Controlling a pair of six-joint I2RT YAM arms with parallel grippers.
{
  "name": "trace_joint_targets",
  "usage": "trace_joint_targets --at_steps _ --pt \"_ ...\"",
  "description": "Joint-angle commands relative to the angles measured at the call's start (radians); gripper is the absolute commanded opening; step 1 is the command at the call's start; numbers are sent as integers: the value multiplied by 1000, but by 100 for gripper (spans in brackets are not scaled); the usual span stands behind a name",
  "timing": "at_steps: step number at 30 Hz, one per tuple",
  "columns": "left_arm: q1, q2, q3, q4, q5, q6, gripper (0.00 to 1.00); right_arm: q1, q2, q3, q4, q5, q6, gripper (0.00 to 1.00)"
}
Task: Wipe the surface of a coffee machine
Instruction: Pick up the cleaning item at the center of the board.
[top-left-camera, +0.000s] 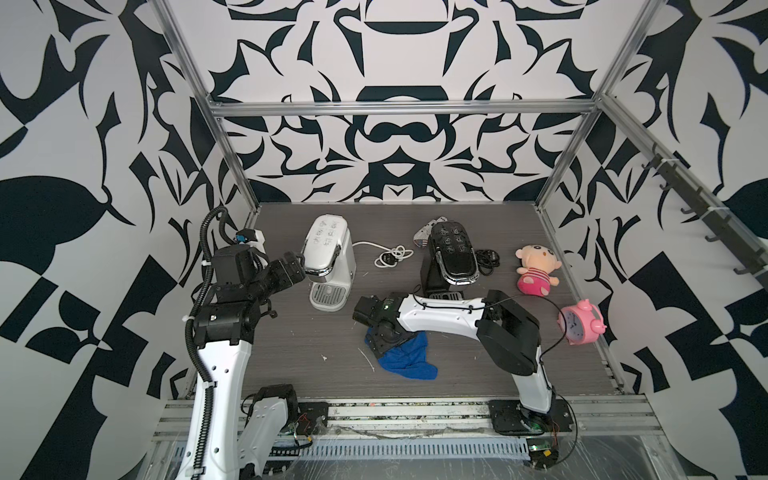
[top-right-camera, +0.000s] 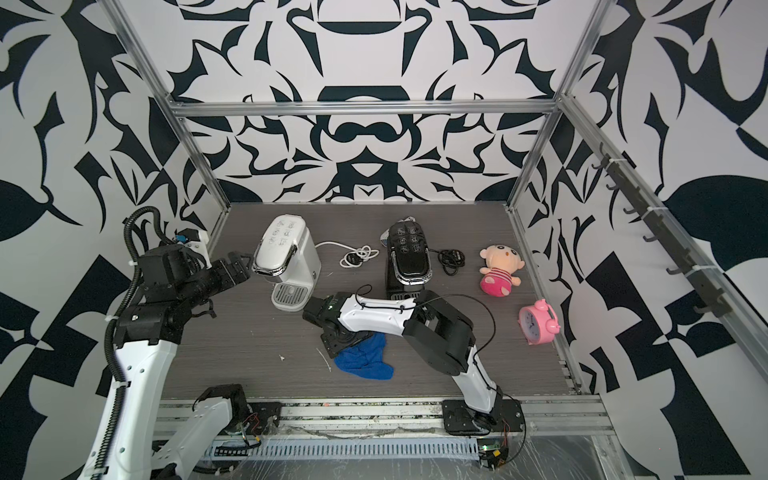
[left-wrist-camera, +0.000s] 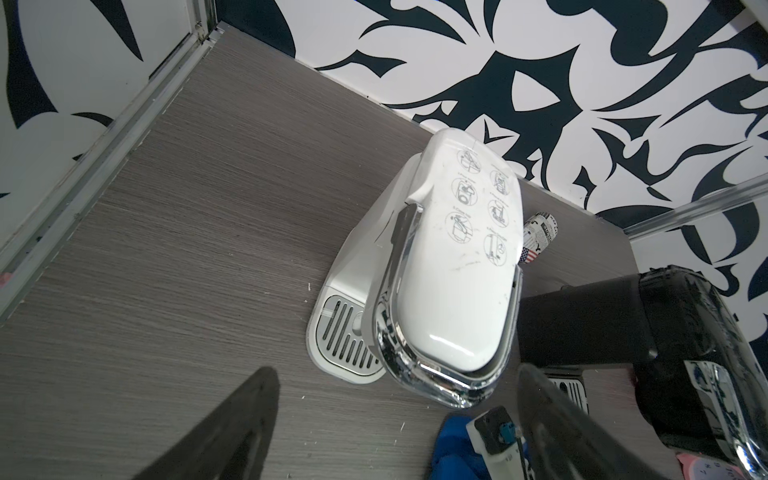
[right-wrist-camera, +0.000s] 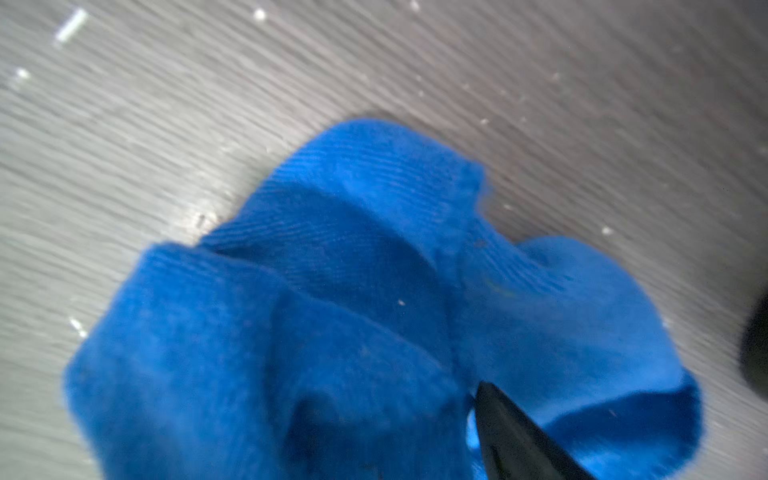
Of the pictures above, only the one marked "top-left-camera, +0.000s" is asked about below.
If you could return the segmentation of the blue cleaning cloth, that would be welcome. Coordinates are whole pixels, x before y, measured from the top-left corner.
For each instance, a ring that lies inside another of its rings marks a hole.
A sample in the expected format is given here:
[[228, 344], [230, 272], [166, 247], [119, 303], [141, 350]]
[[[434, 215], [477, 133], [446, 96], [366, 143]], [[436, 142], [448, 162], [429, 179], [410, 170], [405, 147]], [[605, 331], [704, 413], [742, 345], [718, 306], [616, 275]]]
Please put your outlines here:
[[427, 361], [428, 336], [419, 332], [407, 342], [378, 355], [378, 364], [384, 370], [412, 380], [435, 380], [438, 368]]

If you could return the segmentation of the white coffee machine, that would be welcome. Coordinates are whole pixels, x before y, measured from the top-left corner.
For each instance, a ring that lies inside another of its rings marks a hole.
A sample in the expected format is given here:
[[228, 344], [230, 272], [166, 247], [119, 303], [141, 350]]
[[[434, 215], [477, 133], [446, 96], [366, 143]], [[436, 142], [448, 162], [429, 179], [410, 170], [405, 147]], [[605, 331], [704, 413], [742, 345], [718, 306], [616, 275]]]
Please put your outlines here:
[[346, 304], [356, 274], [348, 222], [339, 215], [315, 219], [302, 247], [304, 271], [311, 282], [310, 304], [322, 312], [338, 312]]

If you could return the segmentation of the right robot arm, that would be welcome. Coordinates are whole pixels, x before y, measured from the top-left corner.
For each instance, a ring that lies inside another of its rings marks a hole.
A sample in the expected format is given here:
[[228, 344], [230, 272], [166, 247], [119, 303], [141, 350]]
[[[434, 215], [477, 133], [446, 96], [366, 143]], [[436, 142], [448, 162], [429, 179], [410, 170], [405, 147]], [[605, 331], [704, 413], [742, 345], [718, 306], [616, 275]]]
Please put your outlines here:
[[476, 340], [493, 363], [512, 376], [524, 410], [548, 415], [552, 409], [555, 394], [541, 362], [540, 324], [501, 291], [465, 300], [398, 292], [384, 298], [363, 296], [352, 318], [370, 329], [366, 339], [377, 358], [421, 332]]

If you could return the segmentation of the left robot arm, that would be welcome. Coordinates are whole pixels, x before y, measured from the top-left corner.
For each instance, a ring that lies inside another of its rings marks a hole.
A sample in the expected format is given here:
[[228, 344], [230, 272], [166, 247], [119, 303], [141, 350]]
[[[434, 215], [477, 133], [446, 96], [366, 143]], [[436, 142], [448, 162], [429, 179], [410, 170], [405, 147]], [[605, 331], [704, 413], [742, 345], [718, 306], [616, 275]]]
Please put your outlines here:
[[225, 227], [228, 218], [218, 206], [201, 223], [203, 281], [183, 319], [197, 380], [180, 479], [260, 478], [278, 436], [299, 419], [292, 385], [263, 387], [245, 405], [243, 383], [256, 327], [276, 317], [273, 295], [304, 280], [303, 259], [293, 252], [269, 259], [253, 229], [212, 250], [209, 228]]

